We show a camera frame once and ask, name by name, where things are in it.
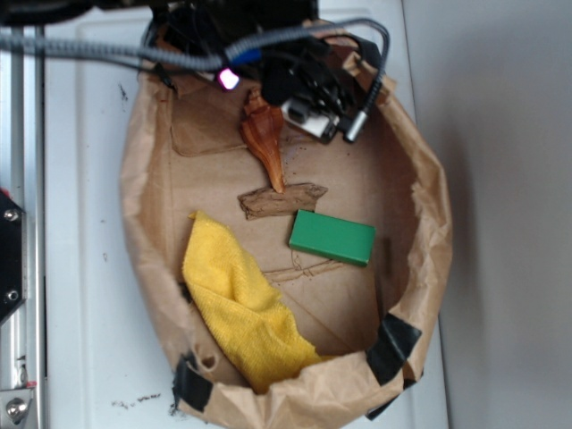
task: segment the bolt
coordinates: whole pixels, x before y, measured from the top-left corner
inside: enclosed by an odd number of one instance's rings
[[[20,212],[15,208],[9,208],[4,212],[4,219],[8,222],[16,222],[20,219]]]
[[[16,290],[10,290],[8,293],[6,293],[6,297],[11,301],[15,301],[19,296],[20,294]]]
[[[6,405],[6,414],[17,425],[28,412],[28,405],[20,398],[14,398]]]

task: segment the green rectangular block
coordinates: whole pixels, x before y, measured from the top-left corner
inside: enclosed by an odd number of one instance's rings
[[[290,248],[366,266],[374,238],[373,226],[299,210],[290,236]]]

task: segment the yellow cloth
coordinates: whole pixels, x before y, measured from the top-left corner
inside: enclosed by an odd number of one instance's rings
[[[252,389],[265,393],[270,384],[321,362],[280,292],[231,230],[200,211],[190,218],[195,224],[183,261],[185,282],[208,329]]]

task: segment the paper bag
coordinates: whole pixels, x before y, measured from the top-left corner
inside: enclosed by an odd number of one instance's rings
[[[372,71],[364,64],[352,70],[367,86]],[[377,229],[367,268],[295,252],[287,245],[293,216],[248,221],[237,199],[269,184],[240,144],[240,114],[228,113],[256,83],[223,93],[192,77],[177,81],[180,90],[173,91],[157,77],[139,77],[122,207],[131,262],[175,375],[179,408],[236,428],[334,428],[375,416],[421,377],[442,302],[451,217],[439,161],[388,80],[354,145],[341,138],[324,145],[285,127],[286,182],[325,186],[316,211]],[[201,109],[206,104],[209,114]],[[181,285],[188,215],[197,209],[231,227],[281,290],[300,333],[335,358],[264,395],[248,387]]]

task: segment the wire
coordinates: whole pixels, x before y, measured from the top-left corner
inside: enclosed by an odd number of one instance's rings
[[[213,72],[222,69],[229,63],[232,65],[240,65],[240,61],[245,61],[245,58],[248,59],[246,60],[248,62],[255,61],[260,58],[260,49],[265,46],[278,45],[316,34],[320,34],[321,36],[326,36],[329,32],[336,34],[336,31],[340,29],[357,25],[365,25],[379,32],[383,39],[383,49],[380,66],[367,92],[364,104],[345,135],[347,141],[354,141],[367,119],[369,111],[375,104],[377,94],[382,88],[385,63],[387,62],[390,46],[388,30],[379,22],[368,18],[356,18],[337,23],[317,24],[310,27],[273,29],[264,33],[253,34],[227,46],[224,49],[223,55],[195,56],[175,53],[150,46],[111,45],[84,40],[48,39],[43,37],[31,38],[22,35],[2,33],[0,33],[0,50],[19,52],[25,55],[80,57],[87,60],[107,62],[119,62],[119,58],[122,57],[140,58],[149,60],[152,63],[171,64],[183,70]]]

